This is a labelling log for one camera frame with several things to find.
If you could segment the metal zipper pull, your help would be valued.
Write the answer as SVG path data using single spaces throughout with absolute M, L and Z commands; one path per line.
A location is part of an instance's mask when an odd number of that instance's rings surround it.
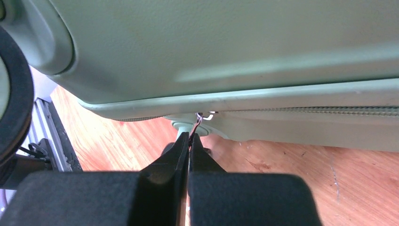
M 192 147 L 193 144 L 193 140 L 194 140 L 194 136 L 196 133 L 197 128 L 199 127 L 199 125 L 202 123 L 203 120 L 209 121 L 212 120 L 212 118 L 214 117 L 215 114 L 218 114 L 217 111 L 209 111 L 209 116 L 204 117 L 204 113 L 196 113 L 196 122 L 193 125 L 193 128 L 190 131 L 190 136 L 189 136 L 189 148 Z

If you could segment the green suitcase wheel front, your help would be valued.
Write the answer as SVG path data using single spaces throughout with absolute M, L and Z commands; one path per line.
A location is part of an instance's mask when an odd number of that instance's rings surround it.
M 29 131 L 34 102 L 34 85 L 28 62 L 18 44 L 0 29 L 0 57 L 8 73 L 9 96 L 0 120 L 0 164 L 17 152 Z

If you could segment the green suitcase blue lining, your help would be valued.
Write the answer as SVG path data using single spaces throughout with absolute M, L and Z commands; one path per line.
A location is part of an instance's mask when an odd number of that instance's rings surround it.
M 399 150 L 396 0 L 3 0 L 0 27 L 104 118 Z

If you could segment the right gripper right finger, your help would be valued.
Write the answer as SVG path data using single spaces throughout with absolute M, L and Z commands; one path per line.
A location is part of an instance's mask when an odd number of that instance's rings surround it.
M 311 190 L 292 174 L 225 171 L 192 139 L 188 174 L 193 226 L 320 226 Z

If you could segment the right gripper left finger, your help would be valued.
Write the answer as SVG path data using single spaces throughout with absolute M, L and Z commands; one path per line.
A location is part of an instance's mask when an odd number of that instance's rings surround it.
M 36 172 L 17 189 L 3 226 L 182 226 L 189 134 L 140 171 Z

